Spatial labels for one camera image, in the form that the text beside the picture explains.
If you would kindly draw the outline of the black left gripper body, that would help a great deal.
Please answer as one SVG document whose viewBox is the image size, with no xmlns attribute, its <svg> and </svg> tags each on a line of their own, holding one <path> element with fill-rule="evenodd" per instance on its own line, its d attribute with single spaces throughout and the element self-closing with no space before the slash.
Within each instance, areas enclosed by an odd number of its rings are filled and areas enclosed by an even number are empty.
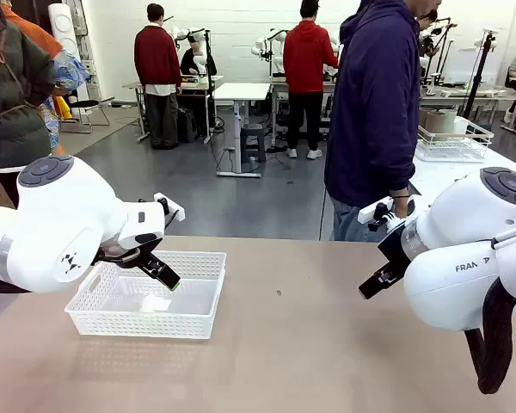
<svg viewBox="0 0 516 413">
<path fill-rule="evenodd" d="M 124 269 L 163 269 L 164 262 L 153 254 L 162 239 L 153 234 L 144 234 L 139 238 L 142 238 L 144 243 L 130 249 L 121 248 L 115 240 L 105 243 L 96 252 L 92 265 L 108 262 Z"/>
</svg>

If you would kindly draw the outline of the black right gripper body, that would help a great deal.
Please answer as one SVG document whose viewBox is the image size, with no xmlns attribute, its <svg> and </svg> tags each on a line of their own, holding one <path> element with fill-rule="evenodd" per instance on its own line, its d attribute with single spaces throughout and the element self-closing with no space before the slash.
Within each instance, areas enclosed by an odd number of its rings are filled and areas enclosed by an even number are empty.
<svg viewBox="0 0 516 413">
<path fill-rule="evenodd" d="M 378 249 L 387 259 L 390 267 L 395 270 L 406 270 L 411 263 L 402 246 L 402 233 L 404 229 L 405 224 L 399 224 L 378 245 Z"/>
</svg>

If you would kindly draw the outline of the collaborator bare hand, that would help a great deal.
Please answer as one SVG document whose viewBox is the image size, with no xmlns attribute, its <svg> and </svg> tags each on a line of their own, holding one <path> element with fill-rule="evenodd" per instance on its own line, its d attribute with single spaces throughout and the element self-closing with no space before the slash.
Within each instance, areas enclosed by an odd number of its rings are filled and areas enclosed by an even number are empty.
<svg viewBox="0 0 516 413">
<path fill-rule="evenodd" d="M 393 197 L 394 213 L 400 219 L 408 216 L 408 203 L 411 200 L 410 195 L 400 195 Z"/>
</svg>

